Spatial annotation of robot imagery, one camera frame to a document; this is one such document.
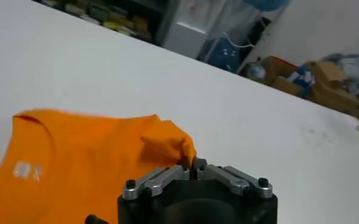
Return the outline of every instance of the yellow item on shelf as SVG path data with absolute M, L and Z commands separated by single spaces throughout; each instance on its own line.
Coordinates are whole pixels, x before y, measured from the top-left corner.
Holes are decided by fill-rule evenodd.
M 104 22 L 103 26 L 111 30 L 119 30 L 121 28 L 120 23 L 116 22 Z

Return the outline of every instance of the black screw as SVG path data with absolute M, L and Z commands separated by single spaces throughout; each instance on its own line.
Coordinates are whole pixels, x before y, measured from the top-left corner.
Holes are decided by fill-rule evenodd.
M 108 224 L 108 222 L 96 217 L 95 215 L 87 216 L 84 223 L 85 224 Z
M 140 197 L 142 197 L 142 198 L 151 198 L 152 197 L 152 189 L 149 188 L 149 187 L 144 188 L 141 191 Z
M 136 187 L 136 181 L 133 179 L 127 180 L 126 181 L 126 188 L 128 189 L 133 189 Z
M 266 178 L 261 177 L 261 178 L 258 179 L 258 185 L 260 187 L 268 187 L 269 186 L 269 180 L 267 180 Z

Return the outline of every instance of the white table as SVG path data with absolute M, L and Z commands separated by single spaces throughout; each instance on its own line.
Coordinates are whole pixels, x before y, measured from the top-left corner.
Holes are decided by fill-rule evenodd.
M 359 223 L 356 119 L 35 2 L 0 0 L 0 160 L 12 115 L 43 107 L 157 113 L 210 163 L 268 177 L 279 223 Z

